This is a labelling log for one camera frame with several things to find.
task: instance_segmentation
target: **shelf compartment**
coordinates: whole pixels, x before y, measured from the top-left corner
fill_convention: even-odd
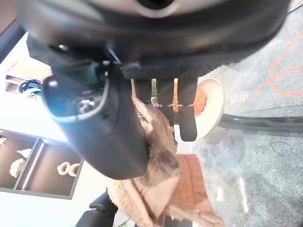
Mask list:
[[[21,134],[0,131],[0,137],[7,138],[7,145],[0,146],[0,188],[13,189],[17,179],[9,174],[11,164],[23,158],[17,150],[32,148],[36,138]]]
[[[58,174],[57,167],[63,162],[80,163],[76,177]],[[17,190],[71,197],[81,165],[81,158],[66,143],[41,140],[33,150]]]

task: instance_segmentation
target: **gray carpet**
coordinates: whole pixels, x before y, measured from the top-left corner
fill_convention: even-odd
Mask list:
[[[293,11],[278,36],[262,50],[205,78],[224,86],[225,113],[247,116],[303,115],[303,7]],[[278,77],[257,93],[270,75]],[[227,227],[297,227],[303,221],[303,135],[227,130],[217,127],[201,140],[184,143],[180,153],[198,155],[208,196]]]

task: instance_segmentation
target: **white plate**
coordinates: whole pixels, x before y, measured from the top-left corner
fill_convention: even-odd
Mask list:
[[[218,80],[206,79],[198,87],[206,93],[207,100],[204,110],[196,117],[196,140],[205,137],[218,125],[225,106],[225,94]],[[175,125],[175,132],[179,132],[178,125]]]

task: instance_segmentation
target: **metal rod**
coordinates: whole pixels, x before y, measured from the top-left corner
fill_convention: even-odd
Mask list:
[[[244,131],[303,132],[303,116],[242,117],[223,114],[218,126]]]

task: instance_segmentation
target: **screw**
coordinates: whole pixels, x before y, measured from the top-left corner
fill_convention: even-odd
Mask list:
[[[60,44],[60,45],[59,45],[59,48],[60,48],[61,50],[63,50],[63,51],[68,51],[68,46],[65,46],[65,45]]]
[[[95,108],[95,102],[89,99],[83,99],[77,104],[78,111],[81,114],[87,113]]]

